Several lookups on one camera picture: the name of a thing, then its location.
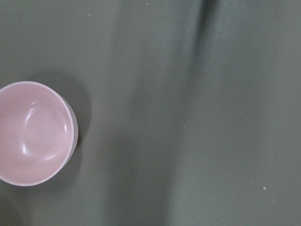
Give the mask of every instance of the bowl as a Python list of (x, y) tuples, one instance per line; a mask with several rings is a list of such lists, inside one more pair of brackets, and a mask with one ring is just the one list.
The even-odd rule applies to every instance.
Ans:
[(51, 88), (21, 81), (0, 89), (0, 179), (17, 186), (49, 180), (77, 140), (75, 114)]

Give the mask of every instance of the gray surface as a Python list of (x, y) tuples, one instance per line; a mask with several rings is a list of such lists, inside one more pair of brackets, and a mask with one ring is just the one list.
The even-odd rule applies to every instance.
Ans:
[(0, 182), (0, 225), (300, 225), (300, 24), (299, 0), (2, 0), (0, 86), (59, 92), (80, 140)]

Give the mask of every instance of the gray fabric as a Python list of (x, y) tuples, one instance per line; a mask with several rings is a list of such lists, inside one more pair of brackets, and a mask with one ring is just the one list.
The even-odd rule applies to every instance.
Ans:
[(301, 1), (0, 2), (0, 86), (72, 106), (52, 179), (0, 182), (0, 225), (297, 226)]

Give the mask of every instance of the pink bowl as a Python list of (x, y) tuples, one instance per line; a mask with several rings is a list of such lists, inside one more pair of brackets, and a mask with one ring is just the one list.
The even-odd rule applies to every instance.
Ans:
[(74, 112), (51, 88), (21, 81), (0, 89), (0, 179), (45, 182), (67, 163), (77, 140)]

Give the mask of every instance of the bowl rim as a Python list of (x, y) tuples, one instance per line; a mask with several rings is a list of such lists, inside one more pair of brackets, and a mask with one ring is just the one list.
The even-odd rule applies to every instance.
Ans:
[(69, 122), (70, 122), (70, 125), (71, 125), (71, 140), (70, 140), (70, 143), (69, 143), (69, 147), (68, 147), (68, 152), (64, 158), (64, 160), (62, 161), (62, 163), (58, 166), (58, 168), (56, 170), (54, 170), (53, 173), (51, 173), (48, 177), (44, 178), (44, 179), (41, 179), (39, 181), (36, 181), (36, 182), (32, 182), (32, 183), (18, 183), (18, 182), (15, 182), (15, 181), (11, 181), (7, 178), (4, 178), (1, 176), (0, 174), (0, 179), (9, 183), (9, 184), (12, 184), (12, 185), (16, 185), (16, 186), (33, 186), (33, 185), (38, 185), (38, 184), (41, 184), (49, 179), (51, 179), (55, 174), (57, 174), (62, 168), (63, 166), (67, 163), (68, 161), (68, 158), (71, 154), (71, 151), (72, 151), (72, 147), (73, 147), (73, 142), (74, 142), (74, 121), (73, 121), (73, 118), (72, 118), (72, 114), (70, 112), (70, 109), (68, 107), (68, 105), (66, 104), (65, 100), (57, 93), (55, 92), (53, 89), (51, 89), (50, 87), (42, 84), (42, 83), (39, 83), (39, 82), (35, 82), (35, 81), (18, 81), (18, 82), (14, 82), (14, 83), (11, 83), (9, 85), (6, 85), (5, 87), (1, 88), (0, 89), (0, 93), (3, 92), (4, 90), (6, 89), (9, 89), (11, 88), (12, 86), (16, 86), (16, 85), (22, 85), (22, 84), (31, 84), (31, 85), (36, 85), (36, 86), (39, 86), (39, 87), (42, 87), (48, 91), (50, 91), (56, 98), (58, 98), (61, 102), (61, 104), (64, 106), (65, 110), (67, 111), (68, 113), (68, 117), (69, 117)]

